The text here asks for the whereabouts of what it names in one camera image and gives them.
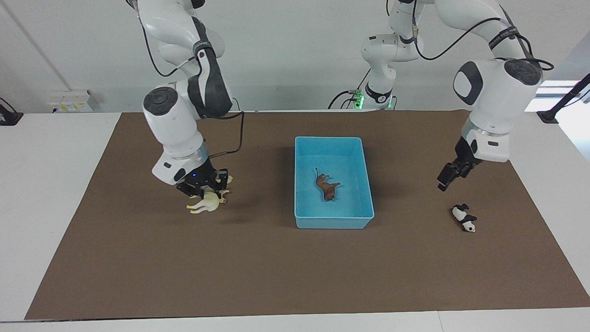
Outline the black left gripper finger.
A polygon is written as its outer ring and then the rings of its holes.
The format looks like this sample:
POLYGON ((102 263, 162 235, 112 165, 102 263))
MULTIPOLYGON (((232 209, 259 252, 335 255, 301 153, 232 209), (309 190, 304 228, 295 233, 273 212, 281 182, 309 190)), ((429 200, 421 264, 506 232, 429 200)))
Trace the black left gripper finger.
POLYGON ((456 178, 456 165, 454 163, 446 163, 437 177, 438 189, 442 192, 447 191, 449 185, 456 178))

